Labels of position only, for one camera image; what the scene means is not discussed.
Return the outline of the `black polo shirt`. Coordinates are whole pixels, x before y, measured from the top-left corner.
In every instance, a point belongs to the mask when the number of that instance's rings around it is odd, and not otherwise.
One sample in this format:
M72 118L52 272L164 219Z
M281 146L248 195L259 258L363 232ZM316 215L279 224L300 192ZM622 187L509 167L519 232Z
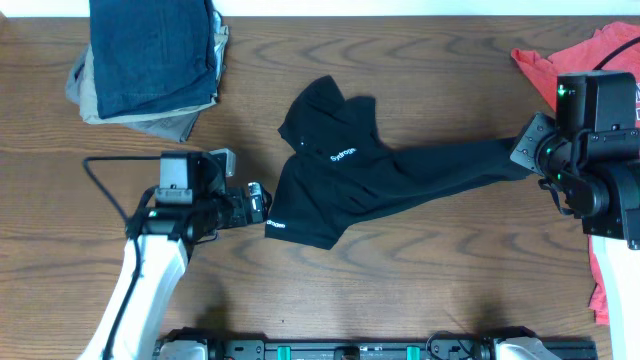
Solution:
M376 101L345 98L331 76L308 85L279 129L294 150L265 226L268 238L331 249L359 222L528 173L513 139L393 150L379 137Z

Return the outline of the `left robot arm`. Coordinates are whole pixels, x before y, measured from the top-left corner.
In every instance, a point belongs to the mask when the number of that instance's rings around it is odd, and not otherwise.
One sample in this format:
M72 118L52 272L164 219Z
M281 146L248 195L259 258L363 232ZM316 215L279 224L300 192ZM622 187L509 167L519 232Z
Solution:
M123 217L127 242L116 286L84 359L220 359L215 341L191 330L159 332L196 246L220 230L261 224L272 203L262 184L230 187L236 156L169 151L157 156L159 182L132 215Z

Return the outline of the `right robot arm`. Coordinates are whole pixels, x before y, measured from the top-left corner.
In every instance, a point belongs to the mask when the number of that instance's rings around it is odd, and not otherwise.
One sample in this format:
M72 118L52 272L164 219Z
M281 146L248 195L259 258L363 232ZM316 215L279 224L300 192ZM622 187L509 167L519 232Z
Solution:
M639 129L636 80L596 70L557 79L556 115L535 114L511 160L540 175L591 238L607 300L612 355L639 356Z

